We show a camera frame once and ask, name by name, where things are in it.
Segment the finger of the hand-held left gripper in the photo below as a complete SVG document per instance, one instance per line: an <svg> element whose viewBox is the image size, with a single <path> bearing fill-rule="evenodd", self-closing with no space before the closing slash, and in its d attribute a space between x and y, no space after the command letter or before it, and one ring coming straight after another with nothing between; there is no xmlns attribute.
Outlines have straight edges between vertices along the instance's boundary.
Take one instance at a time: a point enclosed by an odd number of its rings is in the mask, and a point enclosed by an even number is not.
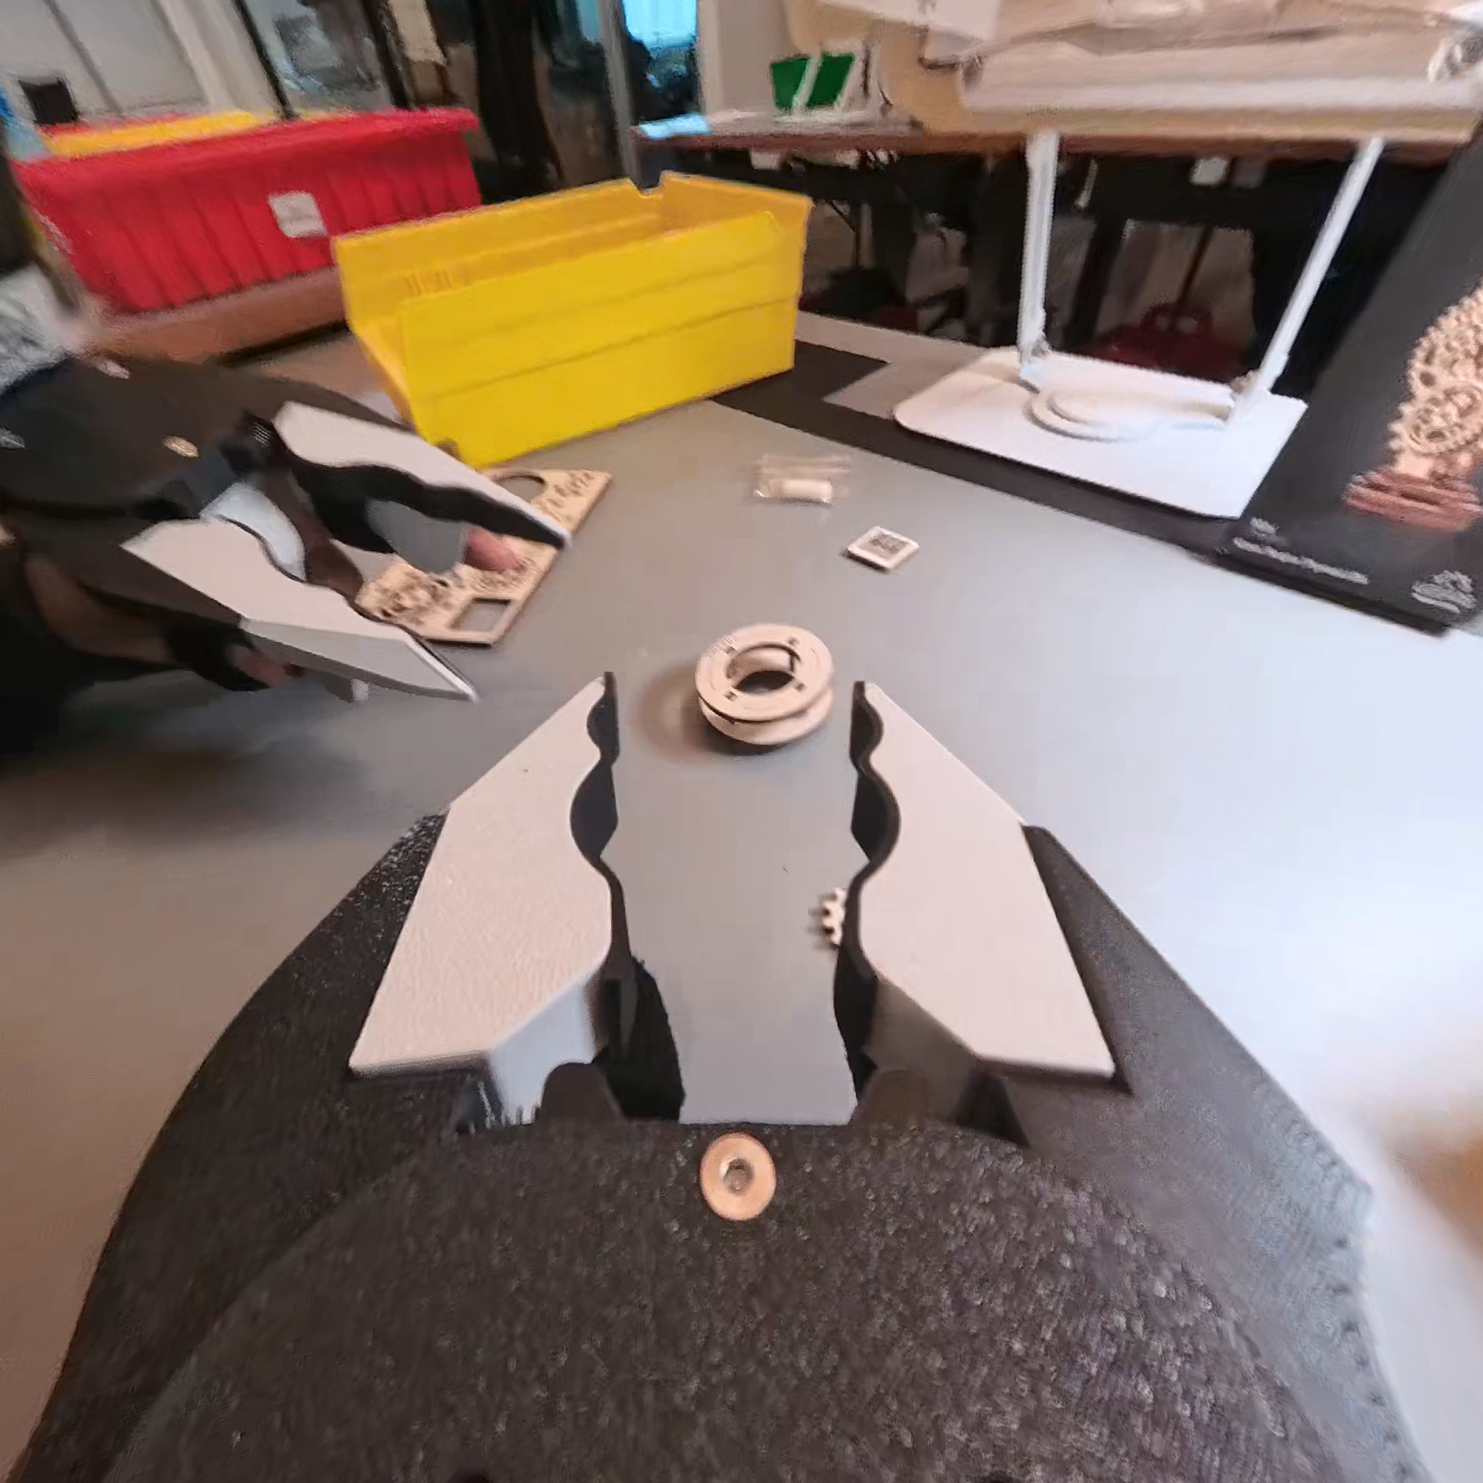
<svg viewBox="0 0 1483 1483"><path fill-rule="evenodd" d="M468 559L475 531L568 547L542 508L402 427L288 400L272 418L272 453L342 543L443 573Z"/></svg>
<svg viewBox="0 0 1483 1483"><path fill-rule="evenodd" d="M161 522L122 545L132 594L233 626L265 658L341 693L353 683L477 702L477 690L424 642L358 612L339 591L289 575L251 529Z"/></svg>

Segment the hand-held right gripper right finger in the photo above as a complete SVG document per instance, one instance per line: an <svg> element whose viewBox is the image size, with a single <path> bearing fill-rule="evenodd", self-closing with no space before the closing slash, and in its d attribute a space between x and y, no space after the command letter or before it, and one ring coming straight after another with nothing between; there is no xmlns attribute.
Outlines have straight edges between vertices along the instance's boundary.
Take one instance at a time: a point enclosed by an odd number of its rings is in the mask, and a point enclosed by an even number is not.
<svg viewBox="0 0 1483 1483"><path fill-rule="evenodd" d="M918 1075L959 1112L990 1080L1110 1087L1117 1062L1020 813L874 681L851 693L847 886L831 1006L858 1094Z"/></svg>

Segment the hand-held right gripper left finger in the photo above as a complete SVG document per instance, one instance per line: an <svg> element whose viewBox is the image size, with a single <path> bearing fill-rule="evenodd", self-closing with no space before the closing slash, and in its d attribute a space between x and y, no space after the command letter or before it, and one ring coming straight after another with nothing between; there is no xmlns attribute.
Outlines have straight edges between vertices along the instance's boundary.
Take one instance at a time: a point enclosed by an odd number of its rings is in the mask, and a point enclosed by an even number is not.
<svg viewBox="0 0 1483 1483"><path fill-rule="evenodd" d="M604 983L632 965L618 827L618 695L577 690L445 810L348 1069L475 1069L494 1106L531 1115L547 1076L612 1036Z"/></svg>

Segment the wooden spool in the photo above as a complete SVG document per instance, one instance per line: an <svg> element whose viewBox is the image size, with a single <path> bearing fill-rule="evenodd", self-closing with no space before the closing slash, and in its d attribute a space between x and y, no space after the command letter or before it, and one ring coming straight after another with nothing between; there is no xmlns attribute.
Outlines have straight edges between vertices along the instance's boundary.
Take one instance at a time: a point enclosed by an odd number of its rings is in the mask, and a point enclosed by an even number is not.
<svg viewBox="0 0 1483 1483"><path fill-rule="evenodd" d="M775 750L823 729L835 707L831 653L798 623L748 623L697 658L708 725L743 748Z"/></svg>

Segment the person's left hand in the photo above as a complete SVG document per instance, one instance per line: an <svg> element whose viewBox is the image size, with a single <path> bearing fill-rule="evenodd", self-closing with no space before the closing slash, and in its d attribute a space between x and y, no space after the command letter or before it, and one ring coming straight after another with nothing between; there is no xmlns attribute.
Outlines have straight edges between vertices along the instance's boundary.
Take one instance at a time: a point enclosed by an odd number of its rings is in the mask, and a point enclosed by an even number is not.
<svg viewBox="0 0 1483 1483"><path fill-rule="evenodd" d="M104 600L40 554L3 541L2 651L26 633L88 654L146 661L152 674L194 674L228 691L259 691L304 676L300 665L272 660L212 623L159 616Z"/></svg>

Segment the laser-cut wooden sheet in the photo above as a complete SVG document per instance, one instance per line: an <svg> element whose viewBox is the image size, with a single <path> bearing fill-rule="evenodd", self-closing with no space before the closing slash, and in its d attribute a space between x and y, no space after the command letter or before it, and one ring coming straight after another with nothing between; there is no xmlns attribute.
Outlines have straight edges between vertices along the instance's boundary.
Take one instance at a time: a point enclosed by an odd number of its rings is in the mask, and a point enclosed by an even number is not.
<svg viewBox="0 0 1483 1483"><path fill-rule="evenodd" d="M538 511L575 533L614 476L598 469L485 469L496 481L522 495ZM392 561L358 591L367 617L399 626L424 642L492 647L507 635L522 607L544 582L558 550L530 540L508 538L521 563L510 570L455 564L441 573Z"/></svg>

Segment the yellow plastic bin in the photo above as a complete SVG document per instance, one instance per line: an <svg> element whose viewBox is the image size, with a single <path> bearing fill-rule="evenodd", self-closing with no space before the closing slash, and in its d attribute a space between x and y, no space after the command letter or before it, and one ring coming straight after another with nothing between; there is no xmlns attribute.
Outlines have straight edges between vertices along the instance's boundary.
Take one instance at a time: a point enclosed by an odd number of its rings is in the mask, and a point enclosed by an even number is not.
<svg viewBox="0 0 1483 1483"><path fill-rule="evenodd" d="M796 192L665 172L332 247L397 413L491 467L789 370L808 217Z"/></svg>

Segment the red plastic tote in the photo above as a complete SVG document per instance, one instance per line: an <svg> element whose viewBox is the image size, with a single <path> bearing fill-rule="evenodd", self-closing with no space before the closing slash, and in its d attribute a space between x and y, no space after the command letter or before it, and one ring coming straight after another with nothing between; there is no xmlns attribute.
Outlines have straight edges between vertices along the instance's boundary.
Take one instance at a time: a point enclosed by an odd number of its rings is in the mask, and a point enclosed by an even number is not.
<svg viewBox="0 0 1483 1483"><path fill-rule="evenodd" d="M464 107L394 109L14 169L86 292L157 312L330 268L342 234L475 208L475 128Z"/></svg>

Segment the clear plastic bag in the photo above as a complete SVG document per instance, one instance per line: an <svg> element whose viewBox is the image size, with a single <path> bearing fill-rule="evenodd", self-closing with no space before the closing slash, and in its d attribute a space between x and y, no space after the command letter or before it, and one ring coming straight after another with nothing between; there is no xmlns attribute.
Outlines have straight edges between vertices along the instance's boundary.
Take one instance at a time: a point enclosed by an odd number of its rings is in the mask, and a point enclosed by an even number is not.
<svg viewBox="0 0 1483 1483"><path fill-rule="evenodd" d="M764 501L831 506L846 492L847 455L763 455L754 464L752 494Z"/></svg>

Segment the green plastic object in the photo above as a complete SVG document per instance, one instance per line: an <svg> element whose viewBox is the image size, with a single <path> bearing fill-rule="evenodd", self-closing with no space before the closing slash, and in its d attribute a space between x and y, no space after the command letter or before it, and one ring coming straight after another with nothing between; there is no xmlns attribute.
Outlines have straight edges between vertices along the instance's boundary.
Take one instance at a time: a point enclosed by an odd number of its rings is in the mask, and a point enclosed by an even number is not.
<svg viewBox="0 0 1483 1483"><path fill-rule="evenodd" d="M810 116L840 112L858 93L861 56L854 49L793 52L768 63L771 109Z"/></svg>

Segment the wooden side table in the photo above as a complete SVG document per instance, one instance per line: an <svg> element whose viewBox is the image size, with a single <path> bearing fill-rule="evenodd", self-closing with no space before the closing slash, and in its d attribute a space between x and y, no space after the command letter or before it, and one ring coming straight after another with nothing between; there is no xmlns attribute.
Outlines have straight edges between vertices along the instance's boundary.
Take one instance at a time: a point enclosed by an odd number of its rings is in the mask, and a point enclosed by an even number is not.
<svg viewBox="0 0 1483 1483"><path fill-rule="evenodd" d="M872 229L893 218L918 231L927 217L966 229L969 285L987 292L969 310L976 340L1008 326L1008 301L1024 247L1011 232L1027 202L1024 142L1011 135L943 134L849 125L840 134L803 128L708 127L699 116L635 125L630 137L643 183L662 171L763 183L830 206L872 211ZM1061 345L1087 351L1112 335L1107 296L1133 225L1241 231L1253 252L1255 337L1269 340L1276 291L1296 285L1338 201L1352 148L1335 141L1232 141L1070 135L1061 142L1068 179L1056 204L1091 224Z"/></svg>

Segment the dark puzzle kit box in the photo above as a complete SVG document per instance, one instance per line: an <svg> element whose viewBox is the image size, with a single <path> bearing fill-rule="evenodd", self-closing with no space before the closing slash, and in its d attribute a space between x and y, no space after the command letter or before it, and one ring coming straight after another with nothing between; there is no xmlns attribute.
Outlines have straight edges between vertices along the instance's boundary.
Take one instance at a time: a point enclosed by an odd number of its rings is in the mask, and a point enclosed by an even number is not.
<svg viewBox="0 0 1483 1483"><path fill-rule="evenodd" d="M1433 194L1216 557L1432 630L1479 621L1481 139Z"/></svg>

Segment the white document stand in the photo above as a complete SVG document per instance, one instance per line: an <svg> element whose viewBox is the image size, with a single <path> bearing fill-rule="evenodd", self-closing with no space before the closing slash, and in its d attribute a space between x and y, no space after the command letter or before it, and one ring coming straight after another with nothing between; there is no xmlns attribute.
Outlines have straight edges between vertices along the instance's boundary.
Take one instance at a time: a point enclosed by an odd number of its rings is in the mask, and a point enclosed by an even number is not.
<svg viewBox="0 0 1483 1483"><path fill-rule="evenodd" d="M1170 142L1455 142L1479 119L1479 3L784 3L789 36L863 40L934 132Z"/></svg>

